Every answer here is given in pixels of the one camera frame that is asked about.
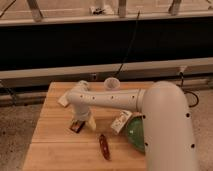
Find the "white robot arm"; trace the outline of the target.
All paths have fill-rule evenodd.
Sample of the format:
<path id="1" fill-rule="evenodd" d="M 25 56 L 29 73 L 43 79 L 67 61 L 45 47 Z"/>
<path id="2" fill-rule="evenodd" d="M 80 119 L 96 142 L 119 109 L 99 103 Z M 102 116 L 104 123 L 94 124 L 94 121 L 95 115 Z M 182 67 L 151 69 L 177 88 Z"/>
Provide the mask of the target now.
<path id="1" fill-rule="evenodd" d="M 81 81 L 67 99 L 77 118 L 85 118 L 90 106 L 141 113 L 147 171 L 199 171 L 192 115 L 177 85 L 158 81 L 147 89 L 90 91 Z"/>

